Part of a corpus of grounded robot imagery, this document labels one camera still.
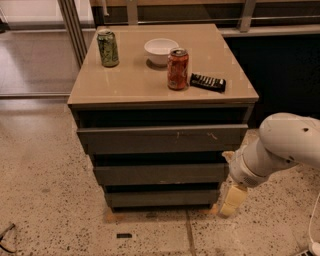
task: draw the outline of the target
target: speckled floor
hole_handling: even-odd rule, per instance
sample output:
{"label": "speckled floor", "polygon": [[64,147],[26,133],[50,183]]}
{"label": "speckled floor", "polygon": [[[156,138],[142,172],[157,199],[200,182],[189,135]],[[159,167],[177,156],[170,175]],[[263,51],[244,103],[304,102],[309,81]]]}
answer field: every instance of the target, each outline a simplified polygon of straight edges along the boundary
{"label": "speckled floor", "polygon": [[[8,43],[3,42],[8,36],[0,35],[1,46]],[[32,41],[27,34],[23,37]],[[8,47],[14,49],[4,55],[0,48],[1,93],[14,91],[10,81],[17,90],[38,90],[36,84],[42,88],[50,85],[53,91],[70,90],[77,73],[72,56],[59,64],[59,58],[55,60],[55,66],[74,67],[72,71],[59,67],[61,76],[43,65],[33,67],[43,76],[42,81],[30,80],[32,76],[25,71],[19,78],[23,87],[11,76],[18,69],[14,63],[7,65],[8,58],[31,66],[33,62],[20,58],[25,55],[37,60],[38,55],[28,52],[35,50],[28,40],[19,52],[11,45]],[[57,41],[59,44],[53,45],[69,47],[65,35]],[[46,63],[56,52],[39,55],[39,61]],[[49,73],[52,77],[46,80]],[[69,81],[64,87],[61,77]],[[289,256],[307,248],[320,170],[298,165],[274,174],[267,183],[250,189],[247,200],[228,219],[218,217],[216,208],[112,214],[75,131],[66,100],[0,101],[0,231],[11,222],[16,224],[6,236],[17,250],[13,255]],[[256,136],[256,130],[249,130],[243,143]],[[318,241],[319,217],[320,206],[311,228]],[[9,254],[0,249],[0,255]]]}

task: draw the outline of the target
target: soda can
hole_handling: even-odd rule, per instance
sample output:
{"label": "soda can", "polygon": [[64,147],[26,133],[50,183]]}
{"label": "soda can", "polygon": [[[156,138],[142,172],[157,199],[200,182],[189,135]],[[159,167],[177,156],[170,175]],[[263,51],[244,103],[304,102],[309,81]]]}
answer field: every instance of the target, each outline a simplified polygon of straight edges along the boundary
{"label": "soda can", "polygon": [[184,48],[173,48],[168,56],[168,87],[182,90],[188,86],[189,54]]}
{"label": "soda can", "polygon": [[98,31],[98,47],[101,64],[104,67],[114,67],[119,64],[118,46],[115,34],[110,29]]}

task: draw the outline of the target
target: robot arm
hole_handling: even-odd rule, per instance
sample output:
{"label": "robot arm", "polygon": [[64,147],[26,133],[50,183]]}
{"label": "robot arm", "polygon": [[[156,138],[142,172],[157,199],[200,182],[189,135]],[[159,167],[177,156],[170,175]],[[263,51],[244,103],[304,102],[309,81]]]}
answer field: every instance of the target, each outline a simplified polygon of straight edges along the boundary
{"label": "robot arm", "polygon": [[239,185],[256,187],[298,163],[320,168],[320,120],[278,113],[262,122],[259,139],[234,153],[230,176]]}

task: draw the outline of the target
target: cabinet top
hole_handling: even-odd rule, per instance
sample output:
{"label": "cabinet top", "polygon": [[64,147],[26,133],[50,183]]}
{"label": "cabinet top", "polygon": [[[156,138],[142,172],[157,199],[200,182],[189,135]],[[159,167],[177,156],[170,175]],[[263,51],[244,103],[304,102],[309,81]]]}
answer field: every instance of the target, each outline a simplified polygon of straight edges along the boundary
{"label": "cabinet top", "polygon": [[[101,65],[95,34],[68,100],[77,104],[251,103],[258,95],[214,24],[110,26],[117,40],[118,66]],[[167,87],[167,68],[149,65],[144,45],[168,38],[188,50],[191,73],[227,82],[224,93],[195,87]]]}

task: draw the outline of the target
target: cable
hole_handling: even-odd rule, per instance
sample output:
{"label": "cable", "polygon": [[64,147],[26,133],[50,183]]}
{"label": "cable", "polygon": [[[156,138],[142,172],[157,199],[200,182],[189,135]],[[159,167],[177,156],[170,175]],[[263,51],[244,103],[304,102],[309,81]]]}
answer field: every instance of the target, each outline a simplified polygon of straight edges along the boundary
{"label": "cable", "polygon": [[316,208],[317,208],[317,204],[318,204],[319,198],[320,198],[320,192],[318,194],[316,203],[314,204],[313,211],[312,211],[311,218],[310,218],[310,222],[309,222],[309,238],[310,238],[312,243],[314,243],[314,241],[313,241],[313,239],[311,237],[311,224],[312,224],[312,219],[313,219],[314,213],[315,213]]}

